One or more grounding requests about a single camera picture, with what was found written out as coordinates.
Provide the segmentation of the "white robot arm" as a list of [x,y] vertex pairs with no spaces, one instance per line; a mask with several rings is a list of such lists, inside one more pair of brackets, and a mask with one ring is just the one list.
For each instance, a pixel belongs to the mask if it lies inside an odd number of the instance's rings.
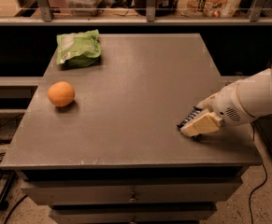
[[272,114],[272,64],[210,95],[178,125],[187,137],[217,132],[222,126],[251,123]]

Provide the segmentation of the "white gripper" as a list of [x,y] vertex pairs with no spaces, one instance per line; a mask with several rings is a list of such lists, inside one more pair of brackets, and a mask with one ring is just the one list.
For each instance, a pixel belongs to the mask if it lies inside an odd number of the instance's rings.
[[241,104],[238,87],[239,82],[236,81],[199,102],[197,107],[201,108],[202,112],[186,124],[181,132],[185,136],[191,137],[199,133],[218,131],[222,121],[226,125],[235,126],[256,120],[256,117],[250,115]]

